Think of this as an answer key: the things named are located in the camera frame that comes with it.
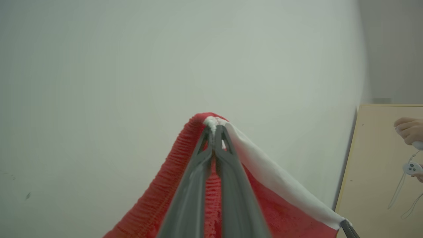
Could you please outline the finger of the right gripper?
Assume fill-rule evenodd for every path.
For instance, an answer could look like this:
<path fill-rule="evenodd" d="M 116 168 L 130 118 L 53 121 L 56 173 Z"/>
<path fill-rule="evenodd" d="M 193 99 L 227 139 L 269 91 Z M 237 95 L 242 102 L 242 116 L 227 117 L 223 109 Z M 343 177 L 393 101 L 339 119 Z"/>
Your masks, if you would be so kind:
<path fill-rule="evenodd" d="M 346 238 L 360 238 L 348 220 L 343 220 L 340 223 L 340 227 L 343 229 Z"/>

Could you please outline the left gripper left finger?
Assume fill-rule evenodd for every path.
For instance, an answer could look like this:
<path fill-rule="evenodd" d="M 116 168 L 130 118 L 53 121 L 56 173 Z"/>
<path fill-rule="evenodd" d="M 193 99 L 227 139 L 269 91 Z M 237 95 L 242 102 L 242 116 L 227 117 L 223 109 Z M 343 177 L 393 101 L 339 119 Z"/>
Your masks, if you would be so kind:
<path fill-rule="evenodd" d="M 157 234 L 158 238 L 203 238 L 206 181 L 210 176 L 212 132 L 205 128 Z"/>

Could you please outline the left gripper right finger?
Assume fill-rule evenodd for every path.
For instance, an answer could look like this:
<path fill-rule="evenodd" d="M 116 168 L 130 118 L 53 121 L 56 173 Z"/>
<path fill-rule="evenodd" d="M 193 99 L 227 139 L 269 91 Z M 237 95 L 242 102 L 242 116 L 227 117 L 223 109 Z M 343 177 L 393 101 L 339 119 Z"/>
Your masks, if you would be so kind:
<path fill-rule="evenodd" d="M 228 130 L 216 127 L 215 154 L 220 166 L 223 238 L 270 238 L 266 220 L 238 158 Z"/>

